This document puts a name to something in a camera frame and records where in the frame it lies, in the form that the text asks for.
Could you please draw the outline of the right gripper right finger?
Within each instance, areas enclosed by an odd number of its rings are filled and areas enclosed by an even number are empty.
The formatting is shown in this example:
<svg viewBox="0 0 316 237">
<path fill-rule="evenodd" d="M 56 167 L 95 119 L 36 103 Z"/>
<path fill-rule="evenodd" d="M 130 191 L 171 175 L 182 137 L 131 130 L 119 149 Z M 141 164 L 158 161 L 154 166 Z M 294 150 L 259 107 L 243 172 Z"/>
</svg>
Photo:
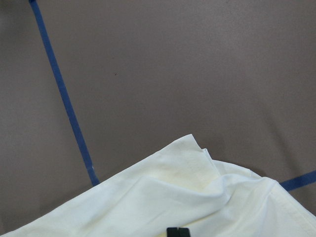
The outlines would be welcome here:
<svg viewBox="0 0 316 237">
<path fill-rule="evenodd" d="M 189 228 L 178 228 L 178 237 L 191 237 Z"/>
</svg>

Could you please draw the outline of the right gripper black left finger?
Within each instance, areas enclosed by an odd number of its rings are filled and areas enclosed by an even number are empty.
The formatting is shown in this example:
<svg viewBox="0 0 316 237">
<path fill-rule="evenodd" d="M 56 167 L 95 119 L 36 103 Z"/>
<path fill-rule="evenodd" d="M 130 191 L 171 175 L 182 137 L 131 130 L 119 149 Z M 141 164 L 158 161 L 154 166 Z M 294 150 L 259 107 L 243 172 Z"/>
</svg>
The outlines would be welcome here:
<svg viewBox="0 0 316 237">
<path fill-rule="evenodd" d="M 179 237 L 179 229 L 178 228 L 167 228 L 166 234 L 167 234 L 167 237 Z"/>
</svg>

